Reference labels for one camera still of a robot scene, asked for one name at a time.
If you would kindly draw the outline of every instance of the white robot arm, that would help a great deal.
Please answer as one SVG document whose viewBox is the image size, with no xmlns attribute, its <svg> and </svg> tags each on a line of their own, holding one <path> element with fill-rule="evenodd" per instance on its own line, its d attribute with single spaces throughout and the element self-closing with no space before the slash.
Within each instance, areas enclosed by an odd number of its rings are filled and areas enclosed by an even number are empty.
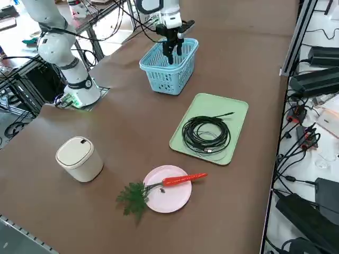
<svg viewBox="0 0 339 254">
<path fill-rule="evenodd" d="M 95 103 L 100 98 L 101 92 L 84 64 L 74 57 L 70 50 L 75 43 L 75 35 L 62 32 L 67 30 L 75 33 L 75 29 L 60 14 L 54 0 L 22 0 L 22 2 L 43 31 L 38 42 L 39 55 L 46 62 L 58 66 L 68 81 L 64 98 L 72 101 L 76 108 Z M 79 0 L 68 2 L 75 6 L 81 3 Z M 160 11 L 162 23 L 156 27 L 156 33 L 167 38 L 167 41 L 163 42 L 163 53 L 172 64 L 174 47 L 177 46 L 177 54 L 180 56 L 184 41 L 181 34 L 193 27 L 194 21 L 181 20 L 179 0 L 136 0 L 136 7 L 144 14 Z"/>
<path fill-rule="evenodd" d="M 46 25 L 75 33 L 75 29 L 60 14 L 54 0 L 22 0 L 22 3 L 42 30 Z M 95 103 L 101 92 L 84 64 L 73 56 L 70 49 L 74 43 L 74 35 L 47 32 L 39 40 L 38 52 L 43 60 L 59 67 L 68 81 L 65 95 L 73 101 L 73 106 L 80 108 Z"/>
<path fill-rule="evenodd" d="M 156 33 L 167 38 L 163 42 L 163 54 L 168 63 L 173 64 L 173 50 L 181 56 L 184 35 L 194 26 L 194 21 L 181 20 L 179 0 L 136 0 L 136 7 L 144 14 L 160 12 L 161 24 L 157 25 Z"/>
<path fill-rule="evenodd" d="M 144 14 L 160 11 L 161 22 L 168 29 L 182 26 L 179 0 L 137 0 L 136 7 Z"/>
</svg>

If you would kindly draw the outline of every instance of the cable bundle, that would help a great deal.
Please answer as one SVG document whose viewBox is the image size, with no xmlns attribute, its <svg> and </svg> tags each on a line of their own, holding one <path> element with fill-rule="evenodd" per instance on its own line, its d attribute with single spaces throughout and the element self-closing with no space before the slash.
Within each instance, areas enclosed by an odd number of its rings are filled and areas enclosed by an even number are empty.
<svg viewBox="0 0 339 254">
<path fill-rule="evenodd" d="M 221 117 L 232 114 L 234 112 L 213 117 L 196 116 L 189 119 L 182 128 L 183 142 L 189 149 L 201 154 L 213 154 L 225 150 L 231 141 L 231 133 Z M 220 134 L 200 131 L 205 124 L 215 125 L 220 130 Z M 205 139 L 203 135 L 212 136 L 214 139 Z"/>
</svg>

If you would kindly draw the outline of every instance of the brown table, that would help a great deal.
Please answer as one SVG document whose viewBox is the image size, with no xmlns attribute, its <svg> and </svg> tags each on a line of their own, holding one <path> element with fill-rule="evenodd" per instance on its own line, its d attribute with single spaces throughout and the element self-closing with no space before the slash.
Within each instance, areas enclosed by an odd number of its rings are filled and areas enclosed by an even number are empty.
<svg viewBox="0 0 339 254">
<path fill-rule="evenodd" d="M 0 153 L 0 213 L 60 253 L 258 253 L 262 240 L 286 83 L 286 54 L 297 3 L 292 0 L 186 0 L 182 17 L 196 19 L 195 72 L 179 96 L 151 91 L 139 59 L 143 35 L 92 71 L 111 87 L 91 112 L 45 105 L 37 119 Z M 228 166 L 172 151 L 168 142 L 197 93 L 249 104 Z M 89 184 L 55 161 L 69 138 L 91 139 L 104 169 Z M 206 172 L 186 206 L 172 214 L 147 210 L 138 226 L 115 197 L 160 165 Z"/>
</svg>

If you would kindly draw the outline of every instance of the orange carrot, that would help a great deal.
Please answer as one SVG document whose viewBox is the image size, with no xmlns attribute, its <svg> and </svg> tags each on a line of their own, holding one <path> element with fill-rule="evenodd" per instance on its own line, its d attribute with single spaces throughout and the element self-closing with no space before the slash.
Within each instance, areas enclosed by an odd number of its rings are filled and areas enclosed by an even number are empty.
<svg viewBox="0 0 339 254">
<path fill-rule="evenodd" d="M 181 184 L 181 183 L 184 183 L 184 182 L 193 181 L 193 180 L 196 180 L 198 178 L 205 177 L 205 176 L 207 176 L 206 173 L 188 175 L 188 176 L 169 177 L 169 178 L 165 178 L 162 181 L 162 185 L 166 186 L 166 187 L 167 186 L 173 186 L 173 185 Z"/>
</svg>

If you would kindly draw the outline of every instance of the pink plate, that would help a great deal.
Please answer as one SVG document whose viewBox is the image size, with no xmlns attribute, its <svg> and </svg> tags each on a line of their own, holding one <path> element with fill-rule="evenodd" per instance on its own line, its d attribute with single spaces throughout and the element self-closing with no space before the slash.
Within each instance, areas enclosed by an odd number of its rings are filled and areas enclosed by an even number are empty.
<svg viewBox="0 0 339 254">
<path fill-rule="evenodd" d="M 162 182 L 166 177 L 186 176 L 187 173 L 179 167 L 165 165 L 153 169 L 144 179 L 145 185 Z M 154 187 L 148 194 L 147 205 L 159 213 L 172 213 L 182 208 L 189 200 L 192 192 L 191 181 L 172 187 Z"/>
</svg>

